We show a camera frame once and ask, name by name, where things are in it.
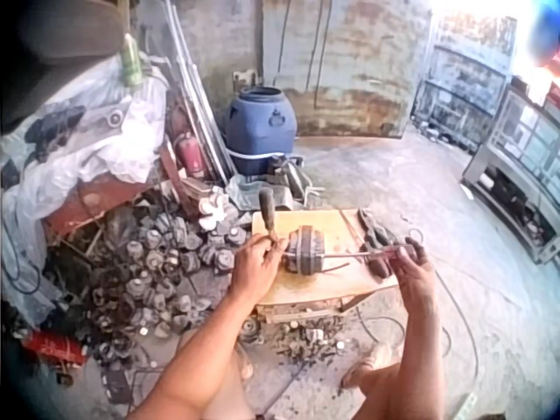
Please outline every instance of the green bottle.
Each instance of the green bottle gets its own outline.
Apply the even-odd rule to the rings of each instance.
[[[129,33],[124,35],[124,45],[121,50],[122,77],[128,88],[142,83],[142,64],[136,40]]]

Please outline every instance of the hand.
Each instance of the hand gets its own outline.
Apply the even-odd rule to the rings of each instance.
[[[285,238],[279,239],[273,245],[269,236],[253,235],[235,254],[231,295],[253,309],[274,282],[287,247],[288,240]]]
[[[412,238],[405,240],[414,247],[416,260],[404,248],[399,248],[391,268],[401,289],[402,301],[409,314],[435,310],[436,270],[428,260],[426,250]]]

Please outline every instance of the screwdriver handle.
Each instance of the screwdriver handle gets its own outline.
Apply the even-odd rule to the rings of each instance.
[[[269,235],[274,233],[274,195],[270,188],[261,188],[259,191],[259,205],[261,206],[262,220]]]

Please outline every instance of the wooden board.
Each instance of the wooden board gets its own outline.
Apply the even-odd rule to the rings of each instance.
[[[364,231],[358,220],[356,209],[343,210],[358,235]],[[275,227],[280,236],[288,234],[302,225],[311,225],[323,232],[325,252],[354,252],[360,247],[348,229],[339,210],[313,210],[295,212],[276,212]],[[253,215],[252,232],[266,233],[260,212]],[[282,266],[269,293],[259,305],[289,305],[303,302],[315,302],[327,299],[339,299],[363,294],[370,294],[388,287],[397,286],[395,276],[381,280],[369,272],[365,263],[357,258],[325,259],[324,270],[349,263],[343,269],[313,276],[293,274]]]

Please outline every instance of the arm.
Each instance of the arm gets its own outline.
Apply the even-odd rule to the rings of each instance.
[[[401,367],[390,401],[390,418],[436,420],[444,418],[444,370],[441,324],[435,299],[436,274],[424,248],[407,238],[417,262],[401,248],[392,263],[402,301],[409,313]]]
[[[255,235],[235,255],[227,295],[129,419],[198,419],[218,392],[245,318],[276,277],[286,240]]]

